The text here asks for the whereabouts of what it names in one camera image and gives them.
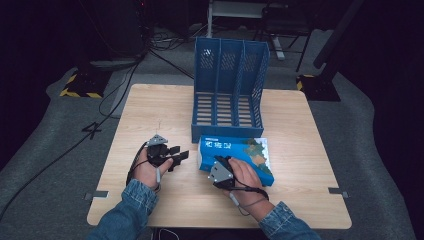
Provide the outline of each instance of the desk organizer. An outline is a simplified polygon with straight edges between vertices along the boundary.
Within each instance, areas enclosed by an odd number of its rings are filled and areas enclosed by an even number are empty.
[[[201,135],[261,137],[269,49],[264,42],[197,38],[192,143]]]

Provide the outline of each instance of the person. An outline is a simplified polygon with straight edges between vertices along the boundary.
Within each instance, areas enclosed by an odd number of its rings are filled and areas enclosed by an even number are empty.
[[[157,174],[163,176],[171,167],[172,161],[170,158],[156,169],[147,162],[147,151],[143,149],[135,165],[133,179],[122,192],[122,201],[100,219],[87,239],[137,239],[146,228],[148,216],[159,200],[156,195],[160,187]],[[241,183],[250,187],[262,187],[258,175],[248,163],[235,158],[228,162],[238,180],[236,187],[243,187]],[[283,202],[275,206],[260,193],[224,191],[227,197],[230,194],[237,199],[239,206],[256,219],[269,239],[320,239]]]

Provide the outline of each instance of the gray carpet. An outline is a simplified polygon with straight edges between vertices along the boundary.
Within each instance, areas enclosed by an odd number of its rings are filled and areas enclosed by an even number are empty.
[[[314,33],[299,73],[294,71],[299,55],[288,54],[284,62],[272,57],[265,88],[295,90],[297,75],[318,74],[321,70],[313,68],[312,61],[329,34]],[[252,35],[241,29],[215,37],[250,39]],[[183,44],[158,54],[192,73],[193,46]],[[104,119],[99,108],[104,114],[114,108],[125,83],[113,90],[129,77],[128,70],[114,72],[105,90],[111,96],[105,99],[59,97],[73,71],[46,89],[51,103],[42,122],[0,172],[1,208],[28,179],[85,136],[84,127]],[[370,100],[341,75],[333,82],[341,102],[309,104],[339,186],[350,195],[345,202],[353,225],[348,230],[317,232],[323,239],[334,240],[415,239],[403,198],[374,145]],[[149,54],[131,83],[190,85],[193,80]],[[114,116],[120,115],[122,107]],[[93,140],[84,140],[29,184],[0,223],[0,239],[83,239],[92,228],[86,221],[90,202],[83,196],[96,189],[118,123],[105,121]],[[141,238],[150,239],[149,234]]]

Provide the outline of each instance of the denim sleeve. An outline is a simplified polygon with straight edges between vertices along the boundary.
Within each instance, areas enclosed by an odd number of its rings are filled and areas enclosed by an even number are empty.
[[[122,201],[107,212],[87,239],[136,239],[147,225],[159,198],[149,187],[132,179]]]
[[[275,208],[259,222],[259,226],[271,240],[321,239],[308,224],[297,218],[283,202],[275,206]]]

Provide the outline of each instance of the tabletop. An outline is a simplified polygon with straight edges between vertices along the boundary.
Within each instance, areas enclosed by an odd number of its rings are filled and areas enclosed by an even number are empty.
[[[252,217],[240,214],[233,202],[207,179],[197,165],[198,144],[191,143],[193,86],[134,84],[128,95],[98,191],[87,221],[100,218],[120,200],[132,160],[140,146],[155,134],[168,147],[190,151],[173,172],[164,175],[159,202],[149,218],[151,227],[257,228]],[[338,188],[305,95],[300,91],[264,89],[261,101],[268,139],[270,167],[275,182],[265,190],[270,201],[284,201],[315,229],[347,229],[351,219]]]

